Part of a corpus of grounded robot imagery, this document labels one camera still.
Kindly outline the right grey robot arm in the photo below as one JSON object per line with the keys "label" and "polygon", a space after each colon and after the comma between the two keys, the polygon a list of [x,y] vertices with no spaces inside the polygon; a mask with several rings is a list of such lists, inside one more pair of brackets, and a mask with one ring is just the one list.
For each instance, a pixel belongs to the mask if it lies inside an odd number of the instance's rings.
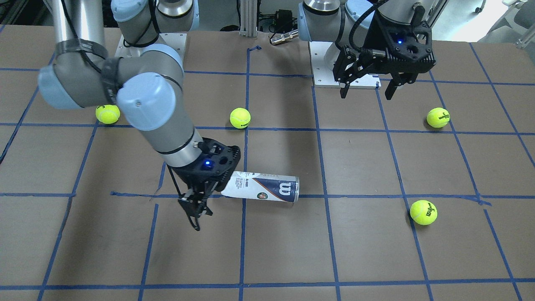
{"label": "right grey robot arm", "polygon": [[199,24],[196,0],[113,0],[113,19],[130,57],[113,57],[104,46],[100,0],[54,0],[56,60],[43,67],[38,87],[57,109],[116,105],[159,153],[172,178],[188,190],[178,202],[199,230],[214,191],[222,191],[240,159],[239,147],[204,138],[183,106],[182,58],[163,39]]}

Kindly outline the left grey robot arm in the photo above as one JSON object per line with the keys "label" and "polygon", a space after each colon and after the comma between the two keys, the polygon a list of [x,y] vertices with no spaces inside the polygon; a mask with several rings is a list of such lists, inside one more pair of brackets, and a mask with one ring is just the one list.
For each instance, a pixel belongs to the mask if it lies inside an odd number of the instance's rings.
{"label": "left grey robot arm", "polygon": [[389,74],[385,96],[436,65],[430,0],[304,0],[298,32],[303,41],[331,42],[333,80],[345,98],[350,84],[368,74]]}

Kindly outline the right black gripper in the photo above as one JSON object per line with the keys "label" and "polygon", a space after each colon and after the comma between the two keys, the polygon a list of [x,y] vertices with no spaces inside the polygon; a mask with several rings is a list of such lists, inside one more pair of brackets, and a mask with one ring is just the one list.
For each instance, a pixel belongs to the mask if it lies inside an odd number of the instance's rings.
{"label": "right black gripper", "polygon": [[200,168],[182,168],[167,166],[176,187],[177,175],[186,185],[185,193],[179,192],[178,202],[185,211],[190,225],[200,231],[199,218],[202,215],[212,216],[213,212],[208,207],[208,198],[214,191],[221,192],[230,178],[229,170],[201,170]]}

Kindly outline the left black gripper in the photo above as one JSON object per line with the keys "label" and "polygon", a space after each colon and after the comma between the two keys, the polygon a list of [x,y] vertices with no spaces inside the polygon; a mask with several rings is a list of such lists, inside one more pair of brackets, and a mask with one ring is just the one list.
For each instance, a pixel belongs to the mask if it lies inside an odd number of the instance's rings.
{"label": "left black gripper", "polygon": [[416,80],[418,61],[400,59],[388,50],[363,49],[356,53],[349,46],[342,46],[333,67],[334,80],[340,85],[340,97],[345,99],[350,84],[368,74],[390,74],[392,79],[385,97],[391,100],[399,87]]}

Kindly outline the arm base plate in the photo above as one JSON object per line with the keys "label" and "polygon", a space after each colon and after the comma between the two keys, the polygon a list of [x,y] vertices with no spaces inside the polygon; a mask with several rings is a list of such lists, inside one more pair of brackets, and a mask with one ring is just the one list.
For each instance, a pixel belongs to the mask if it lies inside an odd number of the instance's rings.
{"label": "arm base plate", "polygon": [[[155,44],[168,45],[173,48],[181,58],[185,56],[187,42],[186,33],[160,33],[159,36],[160,38],[155,42]],[[139,57],[145,49],[147,49],[147,46],[143,48],[136,48],[134,46],[126,47],[126,43],[124,43],[124,36],[121,35],[113,56],[124,58]]]}
{"label": "arm base plate", "polygon": [[[309,42],[310,62],[313,70],[313,80],[317,87],[336,88],[338,82],[333,77],[334,63],[339,54],[338,48],[333,42],[313,41]],[[380,88],[378,75],[365,75],[350,84],[353,89]]]}

